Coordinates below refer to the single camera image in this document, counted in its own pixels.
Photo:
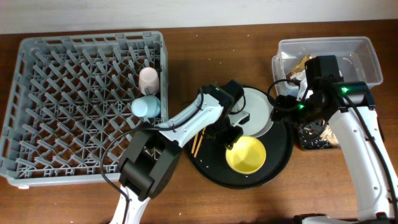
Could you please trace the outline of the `grey ceramic plate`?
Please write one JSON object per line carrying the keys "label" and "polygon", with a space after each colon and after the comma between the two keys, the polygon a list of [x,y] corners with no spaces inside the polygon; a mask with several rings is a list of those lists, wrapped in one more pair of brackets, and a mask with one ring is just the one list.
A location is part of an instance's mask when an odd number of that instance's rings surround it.
{"label": "grey ceramic plate", "polygon": [[267,95],[255,88],[244,87],[245,98],[240,98],[231,112],[245,111],[250,114],[250,120],[244,125],[237,125],[243,129],[244,136],[258,138],[268,132],[273,122],[270,119],[273,106]]}

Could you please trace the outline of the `wooden chopstick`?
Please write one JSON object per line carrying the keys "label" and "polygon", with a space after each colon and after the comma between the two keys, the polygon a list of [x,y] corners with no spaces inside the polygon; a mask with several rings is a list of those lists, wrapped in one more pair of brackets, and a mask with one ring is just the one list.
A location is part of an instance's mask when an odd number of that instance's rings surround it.
{"label": "wooden chopstick", "polygon": [[195,152],[198,137],[199,137],[199,133],[196,133],[194,140],[193,140],[193,144],[192,144],[191,154],[194,154],[194,152]]}
{"label": "wooden chopstick", "polygon": [[196,149],[195,149],[195,152],[194,152],[194,154],[193,154],[193,157],[194,157],[194,158],[197,157],[197,154],[198,154],[199,149],[200,149],[200,147],[201,147],[201,143],[202,143],[202,140],[203,140],[204,135],[205,135],[205,130],[206,130],[206,128],[204,128],[204,129],[201,131],[201,133],[199,133],[199,137],[198,137]]}

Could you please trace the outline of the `yellow bowl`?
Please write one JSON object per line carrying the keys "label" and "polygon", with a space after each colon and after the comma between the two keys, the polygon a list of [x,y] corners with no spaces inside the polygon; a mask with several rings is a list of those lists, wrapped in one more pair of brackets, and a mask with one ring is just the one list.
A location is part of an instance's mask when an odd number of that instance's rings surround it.
{"label": "yellow bowl", "polygon": [[242,136],[231,149],[225,152],[229,167],[240,174],[253,174],[264,164],[267,158],[263,143],[251,136]]}

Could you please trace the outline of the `gold snack wrapper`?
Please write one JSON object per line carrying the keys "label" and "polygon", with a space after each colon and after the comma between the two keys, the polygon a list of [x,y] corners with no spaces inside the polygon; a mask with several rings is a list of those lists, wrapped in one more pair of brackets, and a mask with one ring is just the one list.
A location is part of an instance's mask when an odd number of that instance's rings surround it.
{"label": "gold snack wrapper", "polygon": [[312,54],[304,56],[299,63],[296,64],[288,74],[286,74],[286,79],[302,81],[305,78],[305,62],[312,58]]}

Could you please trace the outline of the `food scraps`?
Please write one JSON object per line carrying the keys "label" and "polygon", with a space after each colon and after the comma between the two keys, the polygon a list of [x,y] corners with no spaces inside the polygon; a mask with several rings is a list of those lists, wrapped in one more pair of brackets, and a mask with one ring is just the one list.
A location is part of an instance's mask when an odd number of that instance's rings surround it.
{"label": "food scraps", "polygon": [[306,150],[336,149],[340,144],[325,121],[311,122],[300,131],[302,147]]}

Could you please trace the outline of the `blue cup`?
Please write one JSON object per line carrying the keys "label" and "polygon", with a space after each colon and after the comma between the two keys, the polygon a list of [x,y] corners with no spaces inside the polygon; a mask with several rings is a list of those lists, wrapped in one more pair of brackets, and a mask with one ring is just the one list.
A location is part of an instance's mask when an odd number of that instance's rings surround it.
{"label": "blue cup", "polygon": [[155,118],[160,115],[160,100],[154,95],[135,99],[131,105],[132,113],[140,118]]}

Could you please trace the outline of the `pink cup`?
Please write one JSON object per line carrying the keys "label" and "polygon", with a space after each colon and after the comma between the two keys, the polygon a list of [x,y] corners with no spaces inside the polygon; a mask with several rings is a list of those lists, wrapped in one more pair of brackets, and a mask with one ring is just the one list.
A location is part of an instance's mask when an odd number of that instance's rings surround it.
{"label": "pink cup", "polygon": [[139,90],[144,95],[156,95],[160,90],[160,80],[157,71],[145,67],[139,72]]}

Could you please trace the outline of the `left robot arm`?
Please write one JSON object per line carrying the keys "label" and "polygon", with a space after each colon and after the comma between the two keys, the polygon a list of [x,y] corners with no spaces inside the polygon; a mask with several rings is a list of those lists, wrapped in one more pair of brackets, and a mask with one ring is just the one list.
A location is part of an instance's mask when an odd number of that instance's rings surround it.
{"label": "left robot arm", "polygon": [[230,121],[232,109],[243,98],[244,89],[235,80],[223,86],[204,85],[197,98],[170,120],[157,126],[140,125],[116,170],[120,194],[111,223],[139,223],[149,200],[168,184],[183,147],[199,134],[231,149],[243,130]]}

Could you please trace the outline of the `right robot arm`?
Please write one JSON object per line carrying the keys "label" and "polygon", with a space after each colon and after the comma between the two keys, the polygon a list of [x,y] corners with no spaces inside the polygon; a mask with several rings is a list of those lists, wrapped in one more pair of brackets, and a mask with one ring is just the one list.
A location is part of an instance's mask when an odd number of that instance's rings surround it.
{"label": "right robot arm", "polygon": [[334,55],[304,63],[302,96],[278,95],[272,100],[272,121],[305,126],[323,120],[343,152],[358,207],[358,223],[397,223],[397,174],[386,151],[368,85],[346,82]]}

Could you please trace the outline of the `grey dishwasher rack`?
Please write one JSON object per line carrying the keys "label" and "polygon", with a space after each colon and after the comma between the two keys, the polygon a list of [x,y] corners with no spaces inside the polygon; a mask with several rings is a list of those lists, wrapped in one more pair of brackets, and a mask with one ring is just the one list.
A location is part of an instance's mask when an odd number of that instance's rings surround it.
{"label": "grey dishwasher rack", "polygon": [[[140,118],[139,72],[160,79],[160,114]],[[1,131],[1,176],[20,189],[118,180],[129,131],[169,117],[167,48],[158,31],[24,39]]]}

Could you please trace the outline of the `round black tray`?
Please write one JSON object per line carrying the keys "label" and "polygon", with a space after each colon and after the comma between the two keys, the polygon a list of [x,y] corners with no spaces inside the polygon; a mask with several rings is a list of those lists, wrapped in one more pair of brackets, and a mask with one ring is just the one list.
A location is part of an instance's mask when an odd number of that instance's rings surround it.
{"label": "round black tray", "polygon": [[292,128],[283,122],[273,122],[270,130],[258,137],[266,148],[265,164],[255,173],[245,175],[232,170],[226,162],[226,148],[206,138],[194,158],[189,160],[208,180],[230,189],[251,189],[270,182],[287,165],[292,155],[294,140]]}

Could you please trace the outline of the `black rectangular tray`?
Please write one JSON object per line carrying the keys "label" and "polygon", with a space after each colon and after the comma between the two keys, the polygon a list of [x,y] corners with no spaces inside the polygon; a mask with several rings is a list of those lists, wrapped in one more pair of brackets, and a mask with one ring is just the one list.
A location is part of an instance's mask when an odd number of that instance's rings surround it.
{"label": "black rectangular tray", "polygon": [[382,141],[377,113],[370,92],[327,93],[318,91],[299,103],[292,112],[302,141],[321,149],[324,138],[332,147],[342,150],[370,150],[376,140]]}

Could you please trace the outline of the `clear plastic bin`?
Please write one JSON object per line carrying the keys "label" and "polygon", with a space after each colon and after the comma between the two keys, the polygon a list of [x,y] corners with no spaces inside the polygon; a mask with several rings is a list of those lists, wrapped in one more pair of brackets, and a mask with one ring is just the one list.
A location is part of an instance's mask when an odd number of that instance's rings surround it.
{"label": "clear plastic bin", "polygon": [[383,75],[375,49],[367,37],[320,37],[285,39],[272,58],[275,81],[286,75],[307,55],[334,55],[346,82],[362,81],[369,88],[380,85]]}

